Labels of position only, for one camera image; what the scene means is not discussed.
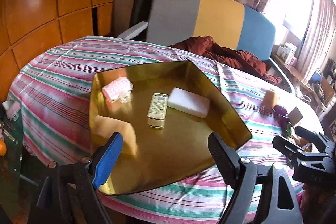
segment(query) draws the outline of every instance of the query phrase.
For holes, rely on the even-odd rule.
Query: blue headboard panel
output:
[[[268,60],[275,38],[275,26],[263,14],[245,6],[243,28],[237,50],[253,53],[260,60]]]

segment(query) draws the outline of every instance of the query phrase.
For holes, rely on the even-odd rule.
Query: yellow headboard panel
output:
[[[234,0],[201,0],[193,36],[211,35],[220,46],[235,50],[244,14],[244,5]]]

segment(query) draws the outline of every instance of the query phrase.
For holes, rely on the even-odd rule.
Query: window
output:
[[[287,28],[302,40],[310,20],[311,7],[312,0],[271,0],[265,9],[265,16],[277,31]]]

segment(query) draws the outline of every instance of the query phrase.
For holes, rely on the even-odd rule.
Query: black clamp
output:
[[[95,192],[94,180],[97,177],[96,169],[108,150],[113,148],[118,157],[122,142],[121,134],[115,132],[105,146],[99,147],[92,157],[83,157],[76,164],[61,166],[58,166],[54,161],[51,162],[48,165],[49,169],[45,179],[39,184],[38,195],[31,203],[27,224],[75,224],[76,220],[72,214],[67,184],[76,186],[86,223],[112,224]]]
[[[208,147],[226,184],[234,190],[218,223],[242,224],[250,207],[254,187],[262,184],[253,224],[302,224],[300,208],[287,173],[279,163],[256,165],[239,157],[218,133],[211,133]]]
[[[293,179],[309,185],[336,189],[334,142],[321,133],[316,134],[300,126],[295,128],[295,134],[313,143],[320,153],[305,152],[283,136],[274,137],[273,147],[292,161]]]

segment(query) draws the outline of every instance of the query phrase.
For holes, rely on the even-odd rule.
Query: brown blanket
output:
[[[213,41],[211,36],[190,37],[175,45],[170,45],[170,47],[179,48],[181,50],[216,60],[219,63],[230,66],[231,68],[235,68],[264,79],[273,85],[279,84],[282,81],[280,77],[268,75],[266,71],[266,64],[252,53],[220,47]]]

